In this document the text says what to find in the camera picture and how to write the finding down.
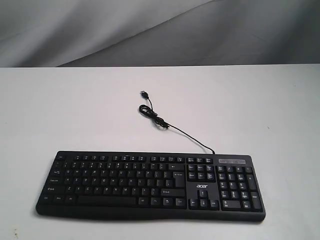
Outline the black acer keyboard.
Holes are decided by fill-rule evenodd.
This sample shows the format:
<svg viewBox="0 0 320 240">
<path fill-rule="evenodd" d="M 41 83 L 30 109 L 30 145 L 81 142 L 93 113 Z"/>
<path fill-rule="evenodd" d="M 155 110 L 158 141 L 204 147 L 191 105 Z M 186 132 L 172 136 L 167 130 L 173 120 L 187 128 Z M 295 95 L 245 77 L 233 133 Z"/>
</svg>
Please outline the black acer keyboard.
<svg viewBox="0 0 320 240">
<path fill-rule="evenodd" d="M 262 222 L 262 195 L 248 155 L 59 151 L 36 212 L 107 219 Z"/>
</svg>

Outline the grey backdrop cloth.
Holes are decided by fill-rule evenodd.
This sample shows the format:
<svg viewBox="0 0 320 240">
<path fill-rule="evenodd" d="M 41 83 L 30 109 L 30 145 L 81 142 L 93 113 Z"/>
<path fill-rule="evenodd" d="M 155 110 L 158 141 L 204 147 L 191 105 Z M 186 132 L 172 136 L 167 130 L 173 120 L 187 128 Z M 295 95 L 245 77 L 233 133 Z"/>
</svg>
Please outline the grey backdrop cloth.
<svg viewBox="0 0 320 240">
<path fill-rule="evenodd" d="M 316 64 L 317 0 L 3 0 L 2 67 Z"/>
</svg>

